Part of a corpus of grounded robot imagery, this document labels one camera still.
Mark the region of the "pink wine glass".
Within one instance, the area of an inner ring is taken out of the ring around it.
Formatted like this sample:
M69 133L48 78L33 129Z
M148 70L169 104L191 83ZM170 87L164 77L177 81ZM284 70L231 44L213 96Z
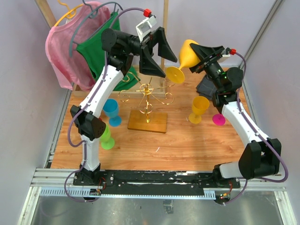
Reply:
M215 114L212 117L212 121L217 126L223 126L226 123L226 119L222 114Z

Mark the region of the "green wine glass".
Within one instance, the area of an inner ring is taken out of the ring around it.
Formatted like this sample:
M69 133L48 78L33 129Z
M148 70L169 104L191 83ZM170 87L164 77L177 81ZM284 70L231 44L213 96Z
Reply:
M115 141L111 137L111 131L108 125L106 125L104 133L100 137L100 144L104 150L110 150L115 145Z

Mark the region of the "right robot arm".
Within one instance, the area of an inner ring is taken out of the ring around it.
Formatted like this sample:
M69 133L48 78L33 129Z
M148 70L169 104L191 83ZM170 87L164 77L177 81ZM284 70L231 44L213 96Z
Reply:
M284 164L280 158L282 145L277 138L269 138L254 123L240 102L239 89L242 87L244 71L238 67L224 71L218 63L223 53L234 54L234 50L194 43L190 47L199 59L198 63L189 66L190 71L205 71L216 87L212 97L214 107L231 123L244 145L238 161L216 166L218 172L212 176L213 184L222 188L231 178L270 181L269 176L277 174L279 167Z

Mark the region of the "blue wine glass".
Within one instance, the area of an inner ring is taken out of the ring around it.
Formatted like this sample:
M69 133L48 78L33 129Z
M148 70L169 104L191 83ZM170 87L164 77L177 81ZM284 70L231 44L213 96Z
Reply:
M103 106L103 111L109 117L110 126L117 127L121 124L122 119L119 116L119 105L115 99L107 99Z

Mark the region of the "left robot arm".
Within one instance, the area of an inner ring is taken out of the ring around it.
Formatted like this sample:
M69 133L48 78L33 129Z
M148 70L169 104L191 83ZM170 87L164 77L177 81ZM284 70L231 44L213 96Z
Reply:
M169 46L165 29L158 27L145 37L111 28L101 34L102 49L105 52L105 66L96 85L79 106L71 107L72 121L78 129L82 145L82 162L75 172L75 184L96 185L100 181L100 161L98 158L100 140L108 133L108 125L99 119L101 111L115 86L129 71L134 56L139 59L139 72L165 78L166 74L153 60L153 47L158 46L158 56L177 62L177 57Z

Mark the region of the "orange yellow wine glass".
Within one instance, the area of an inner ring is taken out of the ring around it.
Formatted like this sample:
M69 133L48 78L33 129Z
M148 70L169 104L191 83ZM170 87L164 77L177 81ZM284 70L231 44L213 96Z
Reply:
M200 62L190 44L198 45L196 41L191 39L185 40L179 53L180 66L168 67L165 71L166 77L173 83L183 83L185 81L185 75L182 69L193 67Z

